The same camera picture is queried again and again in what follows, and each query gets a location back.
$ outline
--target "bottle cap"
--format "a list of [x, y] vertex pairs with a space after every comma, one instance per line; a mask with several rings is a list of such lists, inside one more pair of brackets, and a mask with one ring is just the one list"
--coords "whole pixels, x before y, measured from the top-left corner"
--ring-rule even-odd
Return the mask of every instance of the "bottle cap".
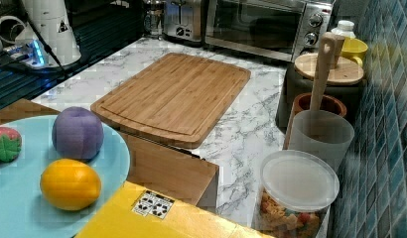
[[353, 27], [354, 27], [354, 22], [346, 21], [346, 20], [340, 20], [338, 22], [338, 28], [340, 28], [344, 31], [352, 31]]

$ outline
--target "dark countertop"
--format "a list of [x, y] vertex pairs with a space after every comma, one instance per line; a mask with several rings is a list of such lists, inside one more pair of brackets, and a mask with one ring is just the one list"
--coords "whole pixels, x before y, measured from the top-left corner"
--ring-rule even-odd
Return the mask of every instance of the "dark countertop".
[[32, 99], [41, 95], [141, 38], [141, 8], [116, 5], [106, 5], [104, 8], [74, 17], [73, 33], [80, 49], [87, 52], [89, 58], [75, 66], [66, 76], [62, 73], [33, 73], [21, 69], [17, 64], [1, 68], [0, 109], [21, 98]]

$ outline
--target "toaster oven door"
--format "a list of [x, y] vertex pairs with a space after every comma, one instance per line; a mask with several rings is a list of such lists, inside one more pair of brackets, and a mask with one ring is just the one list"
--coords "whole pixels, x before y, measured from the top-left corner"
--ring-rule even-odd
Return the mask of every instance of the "toaster oven door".
[[263, 55], [276, 53], [291, 60], [305, 4], [282, 5], [276, 0], [214, 0], [209, 2], [206, 35], [233, 48]]

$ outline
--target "wooden lid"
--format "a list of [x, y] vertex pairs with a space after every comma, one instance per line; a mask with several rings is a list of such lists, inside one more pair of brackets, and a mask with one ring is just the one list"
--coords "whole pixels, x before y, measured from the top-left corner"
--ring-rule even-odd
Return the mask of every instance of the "wooden lid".
[[[318, 54], [305, 54], [296, 58], [294, 69], [301, 76], [313, 80]], [[354, 85], [361, 81], [364, 70], [349, 59], [340, 57], [336, 68], [330, 70], [327, 85]]]

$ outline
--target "blue light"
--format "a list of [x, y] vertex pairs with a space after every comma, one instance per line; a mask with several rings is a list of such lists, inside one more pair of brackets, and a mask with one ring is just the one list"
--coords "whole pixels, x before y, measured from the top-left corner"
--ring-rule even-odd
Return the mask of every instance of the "blue light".
[[42, 51], [40, 51], [40, 46], [37, 43], [37, 41], [34, 41], [34, 48], [36, 49], [37, 55], [39, 56], [40, 64], [44, 64], [45, 61], [43, 59], [43, 54], [42, 54]]

